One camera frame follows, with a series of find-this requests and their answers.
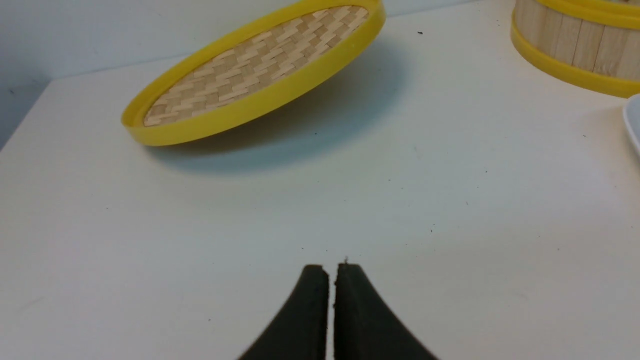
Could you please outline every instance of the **white table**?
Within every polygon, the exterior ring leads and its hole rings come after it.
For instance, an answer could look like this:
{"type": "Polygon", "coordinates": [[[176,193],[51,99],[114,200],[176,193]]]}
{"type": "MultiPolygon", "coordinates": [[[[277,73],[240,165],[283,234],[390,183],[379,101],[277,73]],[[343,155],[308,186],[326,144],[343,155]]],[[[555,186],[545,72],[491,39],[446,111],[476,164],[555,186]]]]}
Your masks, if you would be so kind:
{"type": "Polygon", "coordinates": [[[623,100],[529,65],[512,8],[391,18],[301,99],[165,149],[120,113],[179,59],[53,81],[0,152],[0,357],[233,359],[349,256],[443,360],[637,358],[623,100]]]}

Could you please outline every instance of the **yellow plastic band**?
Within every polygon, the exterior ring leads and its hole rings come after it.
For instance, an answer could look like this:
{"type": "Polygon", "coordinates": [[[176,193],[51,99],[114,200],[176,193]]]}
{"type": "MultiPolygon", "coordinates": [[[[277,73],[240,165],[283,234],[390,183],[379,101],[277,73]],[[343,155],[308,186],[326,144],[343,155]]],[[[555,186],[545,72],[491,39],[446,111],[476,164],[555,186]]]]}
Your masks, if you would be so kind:
{"type": "Polygon", "coordinates": [[[538,0],[557,12],[599,24],[640,30],[640,6],[604,0],[538,0]]]}
{"type": "Polygon", "coordinates": [[[303,0],[235,30],[182,60],[142,90],[122,114],[124,125],[138,142],[171,145],[210,136],[262,116],[313,89],[353,61],[380,32],[386,19],[381,0],[303,0]],[[190,119],[143,126],[149,108],[167,89],[201,64],[255,35],[289,20],[337,6],[361,6],[369,16],[350,36],[285,79],[232,104],[190,119]]]}
{"type": "Polygon", "coordinates": [[[516,50],[531,65],[567,83],[581,88],[618,97],[630,97],[640,93],[640,82],[595,74],[560,62],[533,47],[520,34],[511,19],[511,41],[516,50]]]}

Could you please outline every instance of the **woven bamboo surface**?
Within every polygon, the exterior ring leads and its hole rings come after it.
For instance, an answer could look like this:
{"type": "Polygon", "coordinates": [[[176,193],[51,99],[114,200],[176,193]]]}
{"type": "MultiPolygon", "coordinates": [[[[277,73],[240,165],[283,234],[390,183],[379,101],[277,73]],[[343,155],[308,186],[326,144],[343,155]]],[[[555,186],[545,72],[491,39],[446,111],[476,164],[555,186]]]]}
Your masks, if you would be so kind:
{"type": "Polygon", "coordinates": [[[336,46],[368,14],[359,6],[329,8],[260,33],[173,85],[151,106],[144,126],[185,120],[266,88],[336,46]]]}

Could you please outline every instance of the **white plate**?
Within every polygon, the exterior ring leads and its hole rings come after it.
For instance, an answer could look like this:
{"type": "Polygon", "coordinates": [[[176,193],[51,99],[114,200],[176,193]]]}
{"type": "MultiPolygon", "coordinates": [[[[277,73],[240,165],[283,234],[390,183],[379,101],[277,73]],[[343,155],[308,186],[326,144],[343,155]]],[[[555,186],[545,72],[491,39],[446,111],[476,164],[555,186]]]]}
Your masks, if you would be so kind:
{"type": "Polygon", "coordinates": [[[640,94],[635,94],[627,100],[625,109],[625,125],[629,133],[629,138],[640,156],[640,94]]]}

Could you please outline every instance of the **bamboo steamer basket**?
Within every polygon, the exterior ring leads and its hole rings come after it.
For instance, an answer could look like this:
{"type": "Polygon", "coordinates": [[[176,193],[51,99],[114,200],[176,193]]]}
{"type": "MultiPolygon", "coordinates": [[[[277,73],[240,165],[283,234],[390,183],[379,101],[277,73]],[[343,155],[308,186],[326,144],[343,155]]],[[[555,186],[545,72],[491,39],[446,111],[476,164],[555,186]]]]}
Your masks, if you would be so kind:
{"type": "Polygon", "coordinates": [[[516,0],[511,41],[558,79],[619,97],[640,93],[640,0],[516,0]]]}
{"type": "Polygon", "coordinates": [[[240,126],[333,76],[376,38],[385,18],[381,0],[302,0],[165,72],[131,101],[122,125],[149,146],[240,126]]]}

